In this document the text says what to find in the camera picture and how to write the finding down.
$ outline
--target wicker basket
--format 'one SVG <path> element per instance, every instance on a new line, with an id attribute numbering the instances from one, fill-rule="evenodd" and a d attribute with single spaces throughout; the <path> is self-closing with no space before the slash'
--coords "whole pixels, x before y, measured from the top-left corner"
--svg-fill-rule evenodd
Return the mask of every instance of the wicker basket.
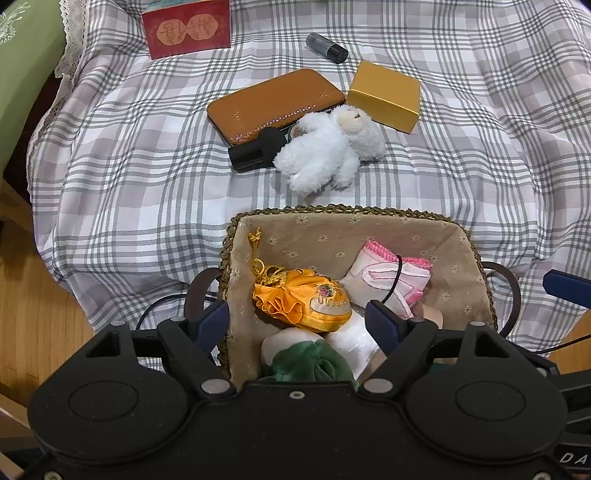
<path id="1" fill-rule="evenodd" d="M 442 215 L 413 210 L 350 207 L 296 207 L 255 210 L 236 215 L 222 252 L 220 293 L 230 308 L 230 328 L 220 360 L 236 386 L 261 373 L 261 342 L 284 325 L 255 310 L 254 275 L 248 233 L 263 233 L 258 256 L 266 264 L 315 268 L 320 274 L 345 276 L 368 239 L 403 257 L 433 263 L 422 299 L 443 313 L 444 328 L 461 330 L 473 320 L 497 328 L 492 295 L 480 255 L 469 234 Z"/>

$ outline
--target green cloth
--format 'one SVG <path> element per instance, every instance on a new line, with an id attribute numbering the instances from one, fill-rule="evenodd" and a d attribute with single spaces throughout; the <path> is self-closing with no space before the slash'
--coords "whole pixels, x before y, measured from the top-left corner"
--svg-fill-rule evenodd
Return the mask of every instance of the green cloth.
<path id="1" fill-rule="evenodd" d="M 354 382 L 345 359 L 324 340 L 300 342 L 276 354 L 263 380 L 276 382 Z"/>
<path id="2" fill-rule="evenodd" d="M 65 45 L 59 0 L 16 0 L 0 15 L 0 173 Z"/>

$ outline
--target screw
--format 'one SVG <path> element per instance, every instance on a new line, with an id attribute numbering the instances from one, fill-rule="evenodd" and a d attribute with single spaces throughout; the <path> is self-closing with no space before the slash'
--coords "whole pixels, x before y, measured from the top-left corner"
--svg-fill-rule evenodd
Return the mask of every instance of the screw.
<path id="1" fill-rule="evenodd" d="M 394 385 L 385 378 L 370 378 L 363 384 L 363 387 L 370 393 L 383 394 L 392 390 Z"/>
<path id="2" fill-rule="evenodd" d="M 223 378 L 210 378 L 201 384 L 201 390 L 210 395 L 221 395 L 230 390 L 232 385 Z"/>
<path id="3" fill-rule="evenodd" d="M 292 400 L 301 400 L 305 396 L 306 394 L 304 392 L 300 392 L 299 390 L 294 390 L 293 392 L 290 392 L 290 398 Z"/>

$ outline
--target white lace edge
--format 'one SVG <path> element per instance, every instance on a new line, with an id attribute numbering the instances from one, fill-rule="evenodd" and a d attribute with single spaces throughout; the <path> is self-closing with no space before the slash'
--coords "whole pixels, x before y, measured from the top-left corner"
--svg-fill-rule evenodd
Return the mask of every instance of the white lace edge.
<path id="1" fill-rule="evenodd" d="M 31 179 L 34 165 L 31 161 L 39 143 L 41 133 L 48 127 L 61 109 L 65 99 L 72 93 L 80 69 L 80 59 L 86 49 L 86 24 L 88 22 L 89 0 L 60 0 L 61 20 L 66 33 L 66 49 L 54 70 L 61 78 L 56 98 L 49 110 L 41 117 L 27 148 L 27 184 L 31 193 Z"/>

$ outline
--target gold cord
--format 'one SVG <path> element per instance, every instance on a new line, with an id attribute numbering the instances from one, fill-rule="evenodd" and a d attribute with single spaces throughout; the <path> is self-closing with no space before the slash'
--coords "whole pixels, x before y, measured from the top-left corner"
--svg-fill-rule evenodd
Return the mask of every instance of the gold cord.
<path id="1" fill-rule="evenodd" d="M 282 287 L 285 284 L 287 272 L 285 267 L 278 265 L 265 265 L 263 260 L 256 257 L 259 243 L 261 242 L 262 232 L 261 227 L 256 227 L 255 233 L 248 234 L 248 241 L 252 247 L 252 262 L 251 270 L 256 276 L 256 283 L 267 287 Z"/>

